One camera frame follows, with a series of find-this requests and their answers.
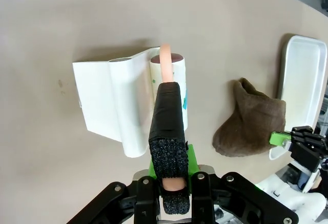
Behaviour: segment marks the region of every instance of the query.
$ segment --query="stain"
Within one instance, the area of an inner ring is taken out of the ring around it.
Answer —
[[[63,87],[63,83],[62,83],[62,81],[60,79],[58,80],[58,85],[59,85],[60,88]]]

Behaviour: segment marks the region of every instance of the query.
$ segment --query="blue mark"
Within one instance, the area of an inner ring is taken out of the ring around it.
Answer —
[[[187,89],[186,89],[186,96],[183,100],[183,108],[186,110],[187,109],[187,103],[188,103],[188,92],[187,92]]]

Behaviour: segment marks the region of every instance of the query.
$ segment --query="white cylinder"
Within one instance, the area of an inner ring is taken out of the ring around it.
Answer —
[[[183,56],[174,53],[171,54],[171,57],[172,57],[174,81],[178,82],[180,86],[183,128],[184,130],[186,130],[188,127],[188,117],[187,117],[188,94],[187,94],[187,85],[186,85],[185,59]],[[152,78],[154,101],[156,101],[158,86],[159,84],[162,83],[159,55],[153,57],[150,60],[150,72]]]

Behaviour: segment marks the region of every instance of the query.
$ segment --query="peach colored handle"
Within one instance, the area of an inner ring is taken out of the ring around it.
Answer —
[[[169,44],[163,44],[160,46],[159,62],[160,62],[160,71],[161,71],[163,83],[173,82],[171,48]]]

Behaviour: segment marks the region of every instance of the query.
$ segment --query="black tape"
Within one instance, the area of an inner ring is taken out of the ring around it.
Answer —
[[[186,141],[180,86],[177,82],[162,83],[158,87],[149,141],[158,138],[178,138]]]

